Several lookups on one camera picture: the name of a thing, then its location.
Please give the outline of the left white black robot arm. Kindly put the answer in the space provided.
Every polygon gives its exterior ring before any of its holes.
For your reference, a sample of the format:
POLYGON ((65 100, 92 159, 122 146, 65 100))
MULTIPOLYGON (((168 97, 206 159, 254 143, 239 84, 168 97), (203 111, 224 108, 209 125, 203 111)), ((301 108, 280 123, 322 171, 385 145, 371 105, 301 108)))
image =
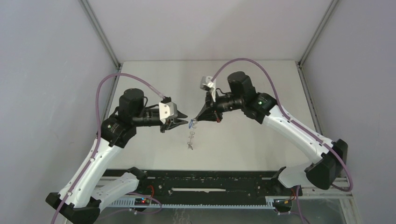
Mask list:
POLYGON ((93 224, 105 207, 129 192, 143 194, 148 188, 143 171, 132 168, 118 179, 97 188, 111 161, 137 133, 138 127, 158 126, 164 133, 187 124, 187 115, 170 97, 147 106, 144 92, 127 89, 115 111, 100 126, 97 138, 84 162, 60 192, 49 193, 46 203, 73 224, 93 224))

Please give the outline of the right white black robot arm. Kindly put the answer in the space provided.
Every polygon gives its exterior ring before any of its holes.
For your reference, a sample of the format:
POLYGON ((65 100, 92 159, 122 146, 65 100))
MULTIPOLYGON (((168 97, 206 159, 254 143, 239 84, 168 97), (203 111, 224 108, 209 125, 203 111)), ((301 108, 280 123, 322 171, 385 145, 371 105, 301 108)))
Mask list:
POLYGON ((281 168, 277 179, 271 183, 277 195, 284 195, 291 187, 307 183, 323 190, 333 186, 346 162, 346 142, 341 139, 333 141, 302 124, 271 95, 257 92, 243 71, 230 74, 227 81, 230 92, 220 96, 212 77, 202 77, 200 88, 206 91, 206 97, 196 121, 219 123, 223 113, 241 110, 246 117, 272 128, 300 149, 310 162, 281 168))

